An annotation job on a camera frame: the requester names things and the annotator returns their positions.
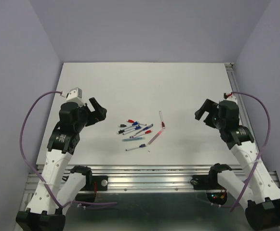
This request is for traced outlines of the light blue highlighter pen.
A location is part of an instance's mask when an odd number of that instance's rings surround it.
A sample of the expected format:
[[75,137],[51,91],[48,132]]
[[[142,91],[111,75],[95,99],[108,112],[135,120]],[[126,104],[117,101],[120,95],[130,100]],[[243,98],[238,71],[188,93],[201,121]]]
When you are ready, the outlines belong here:
[[126,141],[138,141],[138,140],[144,140],[145,137],[134,137],[134,138],[127,138],[127,139],[122,139],[123,142]]

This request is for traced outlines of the white marker red end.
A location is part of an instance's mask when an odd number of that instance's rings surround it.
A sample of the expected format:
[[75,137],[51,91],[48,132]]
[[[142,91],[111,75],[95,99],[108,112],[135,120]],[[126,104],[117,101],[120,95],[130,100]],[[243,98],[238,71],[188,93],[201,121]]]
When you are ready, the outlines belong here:
[[161,112],[161,111],[159,111],[159,116],[160,116],[160,121],[161,121],[161,123],[164,123],[163,115],[162,115],[162,112]]

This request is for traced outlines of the pink highlighter pen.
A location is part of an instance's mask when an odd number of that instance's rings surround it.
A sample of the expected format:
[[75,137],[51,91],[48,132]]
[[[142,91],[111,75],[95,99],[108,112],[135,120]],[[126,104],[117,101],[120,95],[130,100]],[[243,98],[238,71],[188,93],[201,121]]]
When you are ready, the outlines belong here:
[[156,133],[156,135],[154,135],[151,140],[147,143],[147,145],[150,145],[161,133],[163,132],[163,130],[161,129],[160,131],[158,131]]

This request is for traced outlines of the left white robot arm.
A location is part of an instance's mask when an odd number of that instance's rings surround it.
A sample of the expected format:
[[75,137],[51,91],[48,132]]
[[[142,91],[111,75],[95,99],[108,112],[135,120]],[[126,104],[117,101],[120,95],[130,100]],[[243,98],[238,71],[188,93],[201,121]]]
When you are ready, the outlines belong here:
[[94,111],[90,111],[81,98],[68,98],[61,105],[59,121],[49,138],[46,160],[39,182],[25,211],[19,211],[16,223],[24,231],[62,231],[66,213],[74,203],[78,192],[92,186],[92,170],[75,166],[62,186],[65,169],[80,141],[83,128],[103,121],[107,110],[95,98],[89,99]]

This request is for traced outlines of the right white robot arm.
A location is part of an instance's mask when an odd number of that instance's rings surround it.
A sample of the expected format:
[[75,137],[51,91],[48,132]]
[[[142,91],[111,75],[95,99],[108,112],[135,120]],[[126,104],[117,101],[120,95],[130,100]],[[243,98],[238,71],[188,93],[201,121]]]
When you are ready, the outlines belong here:
[[195,112],[195,119],[200,120],[205,112],[208,113],[205,125],[219,131],[247,178],[242,181],[229,165],[217,163],[207,175],[192,176],[194,189],[225,189],[244,209],[255,231],[280,226],[280,188],[265,167],[250,130],[240,125],[237,99],[230,96],[218,103],[206,99]]

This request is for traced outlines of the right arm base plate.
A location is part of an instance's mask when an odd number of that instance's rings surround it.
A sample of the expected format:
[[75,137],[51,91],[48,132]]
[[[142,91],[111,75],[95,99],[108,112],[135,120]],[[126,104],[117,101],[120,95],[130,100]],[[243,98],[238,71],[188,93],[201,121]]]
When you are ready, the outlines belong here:
[[194,190],[221,190],[223,188],[217,178],[209,175],[193,175],[190,183]]

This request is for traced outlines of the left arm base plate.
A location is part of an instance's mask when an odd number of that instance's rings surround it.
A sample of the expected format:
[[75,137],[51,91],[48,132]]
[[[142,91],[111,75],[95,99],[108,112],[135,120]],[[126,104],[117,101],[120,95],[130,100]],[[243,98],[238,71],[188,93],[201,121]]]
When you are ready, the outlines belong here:
[[107,191],[108,186],[108,176],[101,175],[96,176],[92,175],[91,177],[84,177],[85,185],[80,189],[80,191],[89,191],[89,192],[104,192]]

